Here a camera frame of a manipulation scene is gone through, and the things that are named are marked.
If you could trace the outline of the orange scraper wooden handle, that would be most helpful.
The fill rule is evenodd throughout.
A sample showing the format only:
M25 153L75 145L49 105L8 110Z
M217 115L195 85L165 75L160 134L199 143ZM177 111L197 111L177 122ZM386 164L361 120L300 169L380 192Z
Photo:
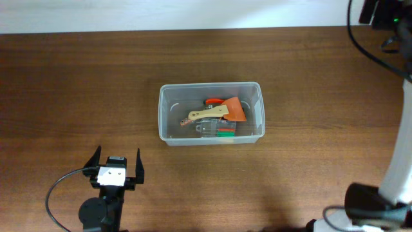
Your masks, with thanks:
M224 118L227 121L234 122L246 122L247 118L241 107L241 103L238 97L232 97L224 100L219 106L215 106L208 110L191 111L188 114L188 118L192 121L203 119L207 117Z

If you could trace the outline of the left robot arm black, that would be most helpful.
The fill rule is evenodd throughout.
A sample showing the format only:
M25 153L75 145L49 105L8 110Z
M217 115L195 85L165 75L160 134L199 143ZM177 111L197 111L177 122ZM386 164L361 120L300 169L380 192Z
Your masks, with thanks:
M144 183L145 171L140 151L136 153L135 175L128 177L127 159L110 156L105 164L100 164L101 149L96 149L82 171L91 187L99 190L99 196L83 202L79 220L84 231L120 231L125 192Z

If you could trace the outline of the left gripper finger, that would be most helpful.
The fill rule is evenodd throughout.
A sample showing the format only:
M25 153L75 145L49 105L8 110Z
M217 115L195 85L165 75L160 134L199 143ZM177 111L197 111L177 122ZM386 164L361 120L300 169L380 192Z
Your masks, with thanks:
M85 177L93 177L97 175L98 170L100 168L99 161L100 161L101 149L102 149L101 146L98 146L94 154L84 165L83 167L84 170L82 171L82 174Z
M145 170L142 164L140 149L136 153L135 184L143 184L145 180Z

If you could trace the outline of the right robot arm white-black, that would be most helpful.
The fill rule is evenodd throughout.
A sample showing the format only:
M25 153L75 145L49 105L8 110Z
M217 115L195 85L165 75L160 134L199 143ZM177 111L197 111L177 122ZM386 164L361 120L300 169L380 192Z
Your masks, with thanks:
M303 231L411 231L411 1L365 1L360 24L374 30L391 30L392 37L380 49L390 53L389 44L398 42L393 53L404 59L400 69L363 48L353 36L351 7L346 13L350 41L360 53L402 80L402 112L393 152L378 186L351 183L341 205L323 208L322 215L309 221Z

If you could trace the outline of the small red-handled cutting pliers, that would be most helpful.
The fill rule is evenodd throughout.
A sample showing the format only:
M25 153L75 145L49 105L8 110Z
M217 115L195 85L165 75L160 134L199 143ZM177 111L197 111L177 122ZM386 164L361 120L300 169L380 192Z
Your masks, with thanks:
M206 99L204 100L204 105L213 105L213 104L222 104L224 102L223 99Z

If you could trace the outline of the orange socket bit rail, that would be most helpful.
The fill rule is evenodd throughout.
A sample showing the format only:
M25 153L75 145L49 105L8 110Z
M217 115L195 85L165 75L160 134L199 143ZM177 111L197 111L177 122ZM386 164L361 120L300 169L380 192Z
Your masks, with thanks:
M189 118L185 118L180 122L180 126L186 126L191 123L192 123L192 120L190 120Z

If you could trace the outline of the clear plastic container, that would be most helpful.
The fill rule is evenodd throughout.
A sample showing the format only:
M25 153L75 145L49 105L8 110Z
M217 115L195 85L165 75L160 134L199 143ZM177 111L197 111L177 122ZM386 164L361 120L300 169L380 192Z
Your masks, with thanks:
M261 87L256 82L164 85L158 131L169 146L255 143L265 134Z

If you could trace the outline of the clear screwdriver bit case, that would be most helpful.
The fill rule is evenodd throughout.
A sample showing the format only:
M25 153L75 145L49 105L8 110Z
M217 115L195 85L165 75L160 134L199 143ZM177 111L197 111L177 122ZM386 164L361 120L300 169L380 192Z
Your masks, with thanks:
M201 137L234 137L236 122L225 119L204 118L196 124L195 130Z

